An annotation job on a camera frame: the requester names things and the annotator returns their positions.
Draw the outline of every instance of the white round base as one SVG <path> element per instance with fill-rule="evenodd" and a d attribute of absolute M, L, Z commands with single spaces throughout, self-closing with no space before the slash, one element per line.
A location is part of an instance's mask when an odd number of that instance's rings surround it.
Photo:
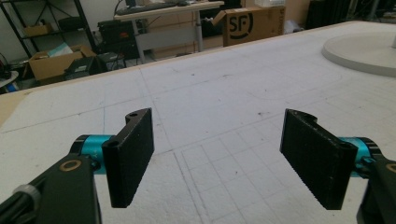
<path fill-rule="evenodd" d="M 396 77 L 396 34 L 343 35 L 328 40 L 322 54 L 328 60 L 358 71 Z"/>

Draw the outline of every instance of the metal shelving unit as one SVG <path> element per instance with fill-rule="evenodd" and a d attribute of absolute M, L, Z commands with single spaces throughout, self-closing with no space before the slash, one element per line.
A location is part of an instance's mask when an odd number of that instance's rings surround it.
<path fill-rule="evenodd" d="M 92 33 L 91 33 L 91 29 L 90 29 L 90 26 L 89 26 L 89 24 L 87 22 L 87 18 L 85 17 L 84 11 L 83 11 L 82 6 L 81 6 L 81 3 L 79 2 L 79 0 L 73 0 L 73 1 L 74 1 L 75 6 L 76 6 L 76 9 L 78 11 L 78 15 L 80 16 L 81 21 L 83 22 L 83 30 L 85 31 L 85 34 L 86 34 L 86 36 L 87 36 L 87 38 L 88 38 L 88 40 L 90 42 L 91 48 L 92 48 L 93 51 L 96 52 L 95 41 L 93 39 L 93 36 L 92 36 Z M 18 18 L 19 22 L 21 23 L 21 25 L 23 27 L 26 27 L 26 23 L 25 23 L 23 17 L 21 16 L 20 12 L 18 11 L 17 6 L 16 6 L 16 3 L 21 3 L 21 2 L 44 2 L 45 3 L 44 7 L 42 8 L 42 10 L 41 10 L 36 22 L 38 22 L 40 20 L 40 17 L 42 16 L 42 14 L 44 13 L 44 11 L 47 8 L 49 10 L 52 18 L 54 19 L 56 25 L 58 26 L 58 31 L 54 31 L 54 32 L 51 32 L 51 33 L 46 34 L 46 35 L 22 36 L 20 34 L 20 32 L 18 31 L 17 26 L 14 24 L 14 22 L 13 22 L 11 16 L 10 16 L 10 13 L 8 12 L 8 10 L 5 7 L 5 4 L 10 4 L 11 8 L 9 10 L 12 9 L 15 12 L 15 15 L 17 16 L 17 18 Z M 25 50 L 25 52 L 26 52 L 26 54 L 27 54 L 27 56 L 29 58 L 31 58 L 33 54 L 28 49 L 28 47 L 27 47 L 27 45 L 25 43 L 26 40 L 30 40 L 31 43 L 32 43 L 32 46 L 35 48 L 35 51 L 39 52 L 40 50 L 39 50 L 37 44 L 35 43 L 35 39 L 36 38 L 39 38 L 39 37 L 42 37 L 42 36 L 49 36 L 49 35 L 60 35 L 62 37 L 62 39 L 64 40 L 64 34 L 65 33 L 75 32 L 75 31 L 62 31 L 60 29 L 59 23 L 56 20 L 55 15 L 53 13 L 53 9 L 55 8 L 58 11 L 61 11 L 62 13 L 66 14 L 68 16 L 70 16 L 70 15 L 67 14 L 66 12 L 64 12 L 63 10 L 61 10 L 60 8 L 56 7 L 55 5 L 53 5 L 50 2 L 50 0 L 0 0 L 0 8 L 2 9 L 3 13 L 5 14 L 5 16 L 6 16 L 7 20 L 8 20 L 8 23 L 10 24 L 10 26 L 11 26 L 12 30 L 14 31 L 15 35 L 17 36 L 17 38 L 21 42 L 21 45 L 22 45 L 23 49 Z"/>

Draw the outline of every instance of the storage rack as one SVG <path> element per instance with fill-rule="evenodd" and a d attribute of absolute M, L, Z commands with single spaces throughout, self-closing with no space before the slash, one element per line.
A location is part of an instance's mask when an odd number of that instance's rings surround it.
<path fill-rule="evenodd" d="M 92 48 L 92 50 L 94 52 L 96 52 L 95 41 L 93 39 L 93 36 L 92 36 L 92 33 L 91 33 L 91 29 L 90 29 L 90 26 L 89 26 L 89 24 L 87 22 L 87 18 L 85 17 L 84 11 L 83 11 L 82 6 L 81 6 L 81 3 L 79 2 L 79 0 L 73 0 L 73 1 L 74 1 L 75 6 L 76 6 L 76 9 L 78 11 L 78 15 L 80 16 L 81 21 L 83 23 L 83 29 L 84 29 L 84 31 L 86 33 L 86 36 L 88 37 L 88 40 L 89 40 L 90 45 L 91 45 L 91 48 Z M 18 31 L 16 25 L 14 24 L 13 20 L 11 19 L 11 16 L 9 15 L 7 9 L 5 8 L 5 4 L 10 4 L 12 9 L 14 10 L 15 14 L 17 15 L 17 18 L 20 21 L 21 25 L 23 27 L 26 27 L 26 23 L 25 23 L 24 19 L 22 18 L 21 14 L 18 11 L 18 8 L 17 8 L 17 6 L 15 4 L 17 2 L 45 2 L 44 8 L 41 11 L 37 21 L 40 19 L 41 15 L 44 12 L 44 10 L 46 9 L 46 7 L 48 7 L 52 18 L 54 19 L 56 25 L 58 26 L 58 31 L 51 32 L 51 33 L 46 34 L 46 35 L 22 36 L 20 34 L 20 32 Z M 65 13 L 64 11 L 62 11 L 60 8 L 54 6 L 49 0 L 0 0 L 0 8 L 3 10 L 3 13 L 6 16 L 6 18 L 8 20 L 8 23 L 10 24 L 10 26 L 11 26 L 12 30 L 14 31 L 15 35 L 17 36 L 17 38 L 21 42 L 21 45 L 22 45 L 23 49 L 25 50 L 25 52 L 26 52 L 26 54 L 28 55 L 29 58 L 32 57 L 32 52 L 30 52 L 30 50 L 27 48 L 25 40 L 30 40 L 32 45 L 33 45 L 33 47 L 35 48 L 35 51 L 39 52 L 40 50 L 37 47 L 37 44 L 35 43 L 35 38 L 39 38 L 41 36 L 48 36 L 48 35 L 60 35 L 62 37 L 62 39 L 64 40 L 64 36 L 63 36 L 64 33 L 75 32 L 75 31 L 62 31 L 60 29 L 59 23 L 56 20 L 52 9 L 55 8 L 55 9 L 61 11 L 62 13 L 66 14 L 66 15 L 68 15 L 68 14 Z"/>

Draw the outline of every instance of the sf logo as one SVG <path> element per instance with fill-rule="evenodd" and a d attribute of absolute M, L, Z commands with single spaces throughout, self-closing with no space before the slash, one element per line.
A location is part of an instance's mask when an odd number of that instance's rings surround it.
<path fill-rule="evenodd" d="M 253 29 L 253 14 L 233 16 L 230 18 L 230 38 L 242 39 Z"/>

